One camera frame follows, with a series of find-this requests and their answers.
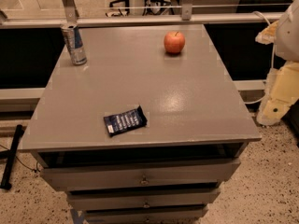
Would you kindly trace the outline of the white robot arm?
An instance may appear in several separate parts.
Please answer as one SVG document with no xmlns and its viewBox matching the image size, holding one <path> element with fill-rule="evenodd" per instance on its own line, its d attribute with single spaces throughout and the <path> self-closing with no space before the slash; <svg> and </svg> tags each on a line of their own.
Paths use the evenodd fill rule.
<svg viewBox="0 0 299 224">
<path fill-rule="evenodd" d="M 256 118 L 262 125 L 274 125 L 299 99 L 299 0 L 294 0 L 255 40 L 273 43 L 274 53 L 285 61 L 279 69 L 270 69 Z"/>
</svg>

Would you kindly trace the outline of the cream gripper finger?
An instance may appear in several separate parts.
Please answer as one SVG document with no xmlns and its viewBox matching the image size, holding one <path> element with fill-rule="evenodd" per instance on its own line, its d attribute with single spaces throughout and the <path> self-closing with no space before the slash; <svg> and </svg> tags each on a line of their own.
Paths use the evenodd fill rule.
<svg viewBox="0 0 299 224">
<path fill-rule="evenodd" d="M 259 124 L 274 125 L 299 99 L 299 63 L 287 61 L 279 69 L 271 68 L 264 92 L 256 119 Z"/>
<path fill-rule="evenodd" d="M 275 41 L 277 27 L 278 21 L 270 23 L 266 28 L 257 34 L 255 41 L 265 45 L 273 43 Z"/>
</svg>

